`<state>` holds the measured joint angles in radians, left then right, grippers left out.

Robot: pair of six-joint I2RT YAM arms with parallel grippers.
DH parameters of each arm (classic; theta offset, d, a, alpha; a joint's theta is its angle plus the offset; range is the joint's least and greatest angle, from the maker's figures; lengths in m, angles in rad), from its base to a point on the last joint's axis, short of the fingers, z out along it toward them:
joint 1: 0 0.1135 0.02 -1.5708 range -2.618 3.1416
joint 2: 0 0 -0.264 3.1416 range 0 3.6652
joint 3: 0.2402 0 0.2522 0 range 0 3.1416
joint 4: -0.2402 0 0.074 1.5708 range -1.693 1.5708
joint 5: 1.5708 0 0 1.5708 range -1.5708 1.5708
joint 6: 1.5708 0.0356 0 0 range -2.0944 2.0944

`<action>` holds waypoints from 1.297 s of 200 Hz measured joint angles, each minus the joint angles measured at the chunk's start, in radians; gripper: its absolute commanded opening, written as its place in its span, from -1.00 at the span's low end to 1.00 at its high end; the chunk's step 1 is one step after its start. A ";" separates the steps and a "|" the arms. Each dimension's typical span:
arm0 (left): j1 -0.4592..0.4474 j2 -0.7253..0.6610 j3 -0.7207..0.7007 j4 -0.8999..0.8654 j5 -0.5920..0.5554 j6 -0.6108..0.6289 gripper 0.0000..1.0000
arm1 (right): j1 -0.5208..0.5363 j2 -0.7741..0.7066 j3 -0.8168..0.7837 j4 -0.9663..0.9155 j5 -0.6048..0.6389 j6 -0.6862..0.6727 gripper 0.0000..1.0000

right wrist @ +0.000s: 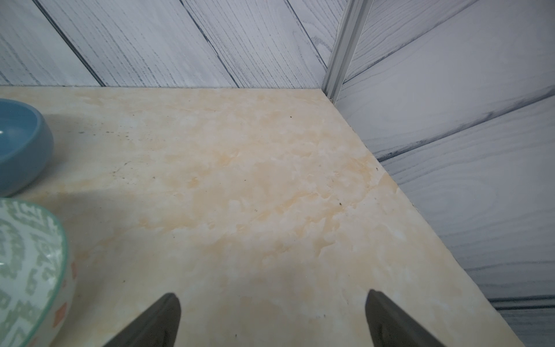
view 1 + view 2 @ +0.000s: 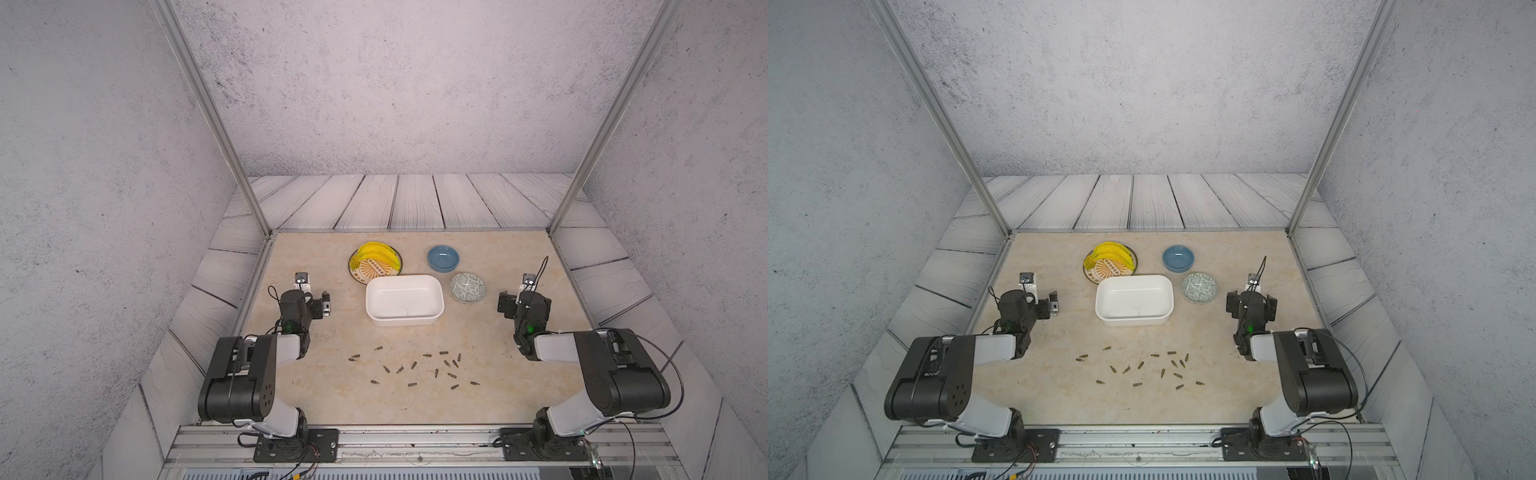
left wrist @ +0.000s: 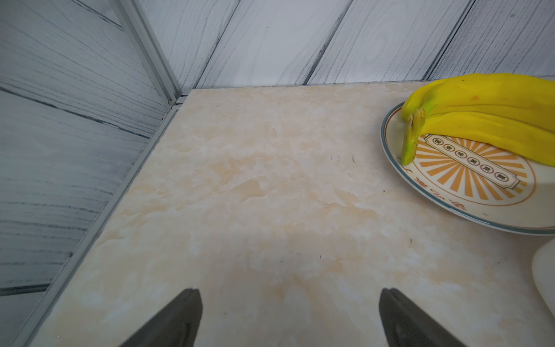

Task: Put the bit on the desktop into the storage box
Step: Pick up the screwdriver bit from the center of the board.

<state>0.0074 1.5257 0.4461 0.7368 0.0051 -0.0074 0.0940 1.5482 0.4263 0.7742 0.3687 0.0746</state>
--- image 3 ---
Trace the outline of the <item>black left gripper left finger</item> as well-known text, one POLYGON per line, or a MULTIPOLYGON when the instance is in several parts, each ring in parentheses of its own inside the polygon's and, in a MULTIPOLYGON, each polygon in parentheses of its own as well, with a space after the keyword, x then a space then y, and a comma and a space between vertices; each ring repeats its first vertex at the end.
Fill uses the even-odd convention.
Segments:
POLYGON ((198 289, 185 289, 171 300, 121 347, 193 346, 202 319, 198 289))

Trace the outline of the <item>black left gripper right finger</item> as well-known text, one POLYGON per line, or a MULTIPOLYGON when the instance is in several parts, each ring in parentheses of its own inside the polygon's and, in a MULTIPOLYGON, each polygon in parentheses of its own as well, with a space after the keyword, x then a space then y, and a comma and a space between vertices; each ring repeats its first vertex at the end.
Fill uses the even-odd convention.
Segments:
POLYGON ((382 290, 379 311, 388 346, 465 346, 398 289, 382 290))

